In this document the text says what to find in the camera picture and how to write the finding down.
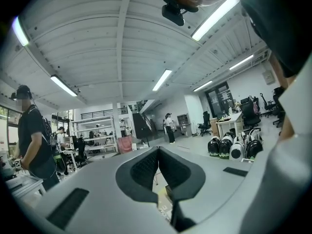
black t-shirt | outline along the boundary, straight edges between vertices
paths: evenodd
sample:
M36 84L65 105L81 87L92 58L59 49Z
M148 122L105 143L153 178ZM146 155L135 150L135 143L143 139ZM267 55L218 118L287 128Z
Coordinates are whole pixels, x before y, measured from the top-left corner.
M285 77L299 73L312 50L310 0L240 0Z
M39 132L47 139L42 116L38 108L35 105L31 105L19 119L19 150L22 157L25 156L28 146L32 141L31 135ZM30 170L44 164L52 155L51 148L43 137L40 149L29 165Z

door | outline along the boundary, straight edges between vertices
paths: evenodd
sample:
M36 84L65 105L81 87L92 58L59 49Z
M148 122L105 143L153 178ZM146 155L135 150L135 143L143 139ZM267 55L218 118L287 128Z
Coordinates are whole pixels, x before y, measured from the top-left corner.
M206 92L213 118L220 118L229 108L234 106L233 97L228 84L222 83Z

woman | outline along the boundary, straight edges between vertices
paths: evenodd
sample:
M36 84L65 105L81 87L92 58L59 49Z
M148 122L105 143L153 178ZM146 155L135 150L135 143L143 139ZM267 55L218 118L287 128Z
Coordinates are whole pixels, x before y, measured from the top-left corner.
M173 121L171 120L171 114L166 114L166 129L169 137L170 144L173 144L176 142L175 136L173 133Z

light fixture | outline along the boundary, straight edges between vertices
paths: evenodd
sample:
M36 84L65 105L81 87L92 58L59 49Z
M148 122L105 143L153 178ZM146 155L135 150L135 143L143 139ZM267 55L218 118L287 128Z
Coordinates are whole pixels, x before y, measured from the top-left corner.
M239 0L226 0L213 14L193 33L192 38L199 41Z
M213 82L212 80L211 80L211 81L208 81L207 83L205 83L204 85L200 86L199 88L196 88L196 89L194 90L194 92L196 92L196 91L202 89L203 87L206 87L207 85L209 85L209 84L212 83L212 82Z
M21 45L23 47L26 46L29 43L29 41L28 41L23 29L20 26L19 17L16 17L14 19L12 27L13 27L14 33L17 36L17 38L19 39L19 42L21 43Z
M251 58L253 58L253 57L254 57L254 55L251 55L251 56L247 57L246 59L243 59L241 62L239 62L238 64L236 64L236 65L234 65L233 67L231 67L230 70L232 70L232 69L238 67L239 65L241 65L242 63L248 61L249 59L251 59Z
M157 82L157 84L153 88L153 91L157 91L160 88L160 86L168 78L168 76L171 74L171 72L172 72L172 70L169 70L169 69L165 70L165 72L162 74L162 76L160 77L159 81Z
M54 81L59 87L61 87L67 93L69 93L71 96L74 97L77 96L77 94L72 89L70 89L70 87L67 86L60 78L58 78L57 75L52 75L51 80Z
M6 117L6 118L10 118L10 117L8 117L8 116L4 116L4 115L0 115L0 116L2 116L2 117Z

black pants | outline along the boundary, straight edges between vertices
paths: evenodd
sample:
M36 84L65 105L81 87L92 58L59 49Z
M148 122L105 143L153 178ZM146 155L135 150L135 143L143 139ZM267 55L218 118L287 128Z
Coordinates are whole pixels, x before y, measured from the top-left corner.
M166 129L167 129L167 133L168 133L168 137L169 137L169 142L174 143L176 139L175 139L175 136L174 136L174 133L173 133L171 127L166 126Z
M30 175L42 178L43 179L43 187L46 191L51 189L53 186L59 183L59 179L56 172L56 164L51 155L51 157L43 164L38 167L32 168L29 172Z

